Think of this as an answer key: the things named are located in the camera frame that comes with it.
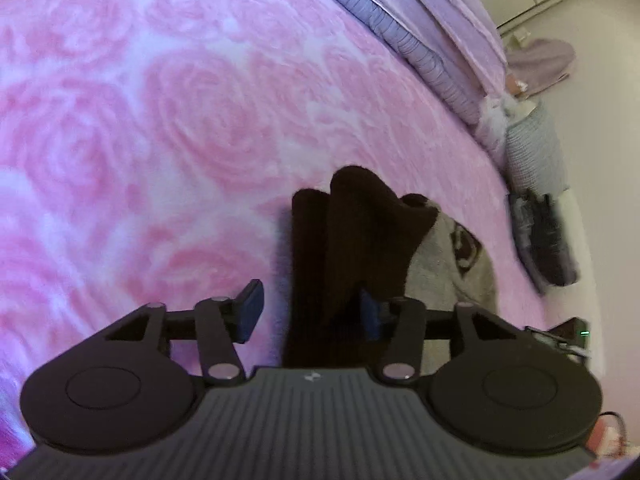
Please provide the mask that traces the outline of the grey knitted pillow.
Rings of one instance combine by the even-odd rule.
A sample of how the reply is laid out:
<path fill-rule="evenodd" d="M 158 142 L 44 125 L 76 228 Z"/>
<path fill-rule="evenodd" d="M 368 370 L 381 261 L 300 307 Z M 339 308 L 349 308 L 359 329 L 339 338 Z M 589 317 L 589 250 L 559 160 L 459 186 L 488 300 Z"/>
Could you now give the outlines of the grey knitted pillow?
<path fill-rule="evenodd" d="M 541 102 L 526 105 L 527 113 L 506 129 L 506 180 L 517 193 L 558 197 L 568 181 L 552 116 Z"/>

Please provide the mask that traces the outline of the pink rose floral blanket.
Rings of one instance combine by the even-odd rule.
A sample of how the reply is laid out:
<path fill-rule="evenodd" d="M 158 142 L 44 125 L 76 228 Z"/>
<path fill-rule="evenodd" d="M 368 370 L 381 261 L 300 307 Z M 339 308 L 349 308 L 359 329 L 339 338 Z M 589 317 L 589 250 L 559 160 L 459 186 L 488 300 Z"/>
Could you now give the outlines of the pink rose floral blanket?
<path fill-rule="evenodd" d="M 1 465 L 40 365 L 150 301 L 252 278 L 239 354 L 277 363 L 288 207 L 347 165 L 483 243 L 500 313 L 544 325 L 506 189 L 455 114 L 334 0 L 1 0 Z"/>

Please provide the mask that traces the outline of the mauve hanging cloth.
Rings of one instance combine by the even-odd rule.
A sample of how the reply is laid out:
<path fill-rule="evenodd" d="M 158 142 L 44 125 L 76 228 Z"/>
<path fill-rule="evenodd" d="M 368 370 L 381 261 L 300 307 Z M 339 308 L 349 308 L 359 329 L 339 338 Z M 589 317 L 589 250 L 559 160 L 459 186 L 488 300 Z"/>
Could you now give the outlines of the mauve hanging cloth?
<path fill-rule="evenodd" d="M 570 76 L 575 49 L 557 39 L 535 39 L 506 52 L 506 88 L 514 96 L 534 96 Z"/>

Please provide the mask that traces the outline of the stack of folded dark clothes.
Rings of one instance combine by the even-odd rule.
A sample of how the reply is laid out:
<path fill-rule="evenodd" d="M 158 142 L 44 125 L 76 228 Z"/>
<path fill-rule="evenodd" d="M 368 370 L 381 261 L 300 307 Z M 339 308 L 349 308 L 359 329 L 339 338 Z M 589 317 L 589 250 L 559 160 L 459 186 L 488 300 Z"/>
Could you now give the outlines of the stack of folded dark clothes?
<path fill-rule="evenodd" d="M 574 285 L 579 280 L 578 266 L 552 197 L 527 190 L 511 192 L 508 202 L 516 253 L 538 294 Z"/>

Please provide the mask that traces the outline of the dark brown and grey t-shirt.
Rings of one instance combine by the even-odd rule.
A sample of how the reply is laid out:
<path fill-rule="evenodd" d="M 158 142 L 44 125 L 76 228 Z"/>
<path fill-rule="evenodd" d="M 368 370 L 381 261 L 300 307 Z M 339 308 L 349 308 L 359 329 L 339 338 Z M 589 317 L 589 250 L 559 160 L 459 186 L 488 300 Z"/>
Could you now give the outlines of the dark brown and grey t-shirt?
<path fill-rule="evenodd" d="M 498 310 L 494 269 L 478 238 L 434 200 L 398 196 L 366 168 L 338 170 L 328 192 L 297 191 L 291 232 L 286 367 L 360 367 L 382 356 L 394 330 L 372 337 L 365 299 Z"/>

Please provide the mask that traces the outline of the folded lilac fleece blankets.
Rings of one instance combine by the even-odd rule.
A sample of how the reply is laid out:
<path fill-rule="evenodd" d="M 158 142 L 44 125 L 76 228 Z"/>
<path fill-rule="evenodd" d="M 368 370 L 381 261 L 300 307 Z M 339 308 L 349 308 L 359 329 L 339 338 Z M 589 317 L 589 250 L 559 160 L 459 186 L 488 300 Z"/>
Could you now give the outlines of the folded lilac fleece blankets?
<path fill-rule="evenodd" d="M 497 27 L 480 0 L 372 0 L 427 47 L 435 47 L 428 30 L 438 25 L 488 96 L 506 88 L 506 54 Z"/>

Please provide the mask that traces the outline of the lavender ruffled comforter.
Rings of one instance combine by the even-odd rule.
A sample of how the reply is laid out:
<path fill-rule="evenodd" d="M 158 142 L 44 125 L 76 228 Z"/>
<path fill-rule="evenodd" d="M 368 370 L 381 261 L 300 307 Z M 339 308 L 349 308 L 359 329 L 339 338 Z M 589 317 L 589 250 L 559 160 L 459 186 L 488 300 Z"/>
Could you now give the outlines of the lavender ruffled comforter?
<path fill-rule="evenodd" d="M 417 37 L 373 0 L 335 0 L 392 49 L 470 127 L 480 121 L 484 90 L 462 54 L 432 18 Z"/>

